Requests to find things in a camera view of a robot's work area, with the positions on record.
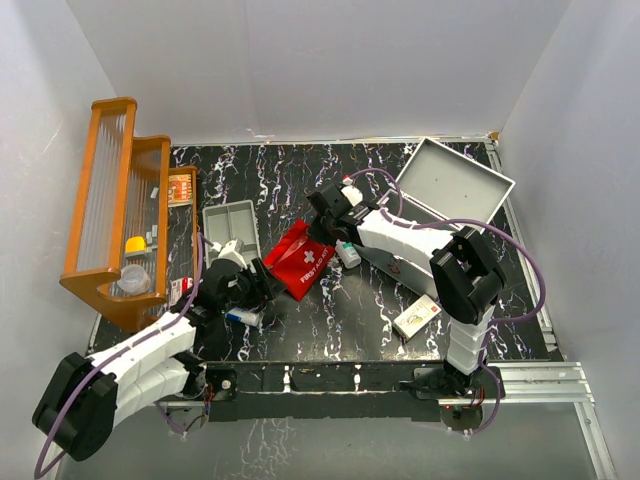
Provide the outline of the red first aid pouch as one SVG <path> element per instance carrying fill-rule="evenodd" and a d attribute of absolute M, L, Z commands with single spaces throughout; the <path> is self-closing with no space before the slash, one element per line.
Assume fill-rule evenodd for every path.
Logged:
<path fill-rule="evenodd" d="M 313 240 L 309 225 L 298 219 L 264 259 L 270 273 L 285 285 L 288 293 L 298 302 L 311 289 L 314 282 L 335 254 L 335 248 Z"/>

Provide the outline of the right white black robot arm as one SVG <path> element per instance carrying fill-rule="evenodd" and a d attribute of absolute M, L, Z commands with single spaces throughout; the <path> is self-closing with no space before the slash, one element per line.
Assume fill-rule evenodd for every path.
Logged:
<path fill-rule="evenodd" d="M 425 398 L 466 397 L 478 389 L 486 341 L 506 276 L 479 231 L 424 228 L 361 199 L 333 181 L 309 195 L 316 212 L 310 236 L 350 243 L 364 259 L 416 294 L 439 302 L 449 317 L 449 347 L 441 367 L 409 382 Z"/>

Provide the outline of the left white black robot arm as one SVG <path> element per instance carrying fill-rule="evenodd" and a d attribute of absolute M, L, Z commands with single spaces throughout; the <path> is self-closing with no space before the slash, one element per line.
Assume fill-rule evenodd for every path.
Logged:
<path fill-rule="evenodd" d="M 259 259 L 241 267 L 219 259 L 157 321 L 87 357 L 58 364 L 32 415 L 34 427 L 76 461 L 94 455 L 115 427 L 167 396 L 200 396 L 207 376 L 196 342 L 233 310 L 257 313 L 285 289 Z"/>

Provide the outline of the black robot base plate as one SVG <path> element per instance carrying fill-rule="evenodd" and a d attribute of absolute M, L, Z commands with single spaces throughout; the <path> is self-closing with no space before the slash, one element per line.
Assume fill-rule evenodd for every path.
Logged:
<path fill-rule="evenodd" d="M 464 377 L 441 361 L 209 361 L 211 420 L 405 418 L 440 422 L 449 408 L 478 409 L 503 399 L 498 367 Z"/>

